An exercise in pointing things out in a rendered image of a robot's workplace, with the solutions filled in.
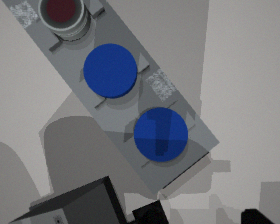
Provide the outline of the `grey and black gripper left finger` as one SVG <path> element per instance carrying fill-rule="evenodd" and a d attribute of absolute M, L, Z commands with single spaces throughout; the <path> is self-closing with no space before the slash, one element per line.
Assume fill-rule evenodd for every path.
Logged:
<path fill-rule="evenodd" d="M 158 209 L 148 209 L 148 224 L 165 224 L 163 213 Z"/>

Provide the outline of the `grey button panel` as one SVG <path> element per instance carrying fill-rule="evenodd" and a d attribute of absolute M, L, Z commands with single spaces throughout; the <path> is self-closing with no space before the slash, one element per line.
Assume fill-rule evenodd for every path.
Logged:
<path fill-rule="evenodd" d="M 127 223 L 109 176 L 29 208 L 9 224 L 148 224 L 148 209 L 163 213 L 160 201 L 133 210 Z"/>

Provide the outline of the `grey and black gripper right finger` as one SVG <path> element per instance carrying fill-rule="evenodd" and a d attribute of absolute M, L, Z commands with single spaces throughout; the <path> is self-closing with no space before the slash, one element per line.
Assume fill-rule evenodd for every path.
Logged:
<path fill-rule="evenodd" d="M 274 224 L 257 209 L 245 209 L 241 212 L 241 224 Z"/>

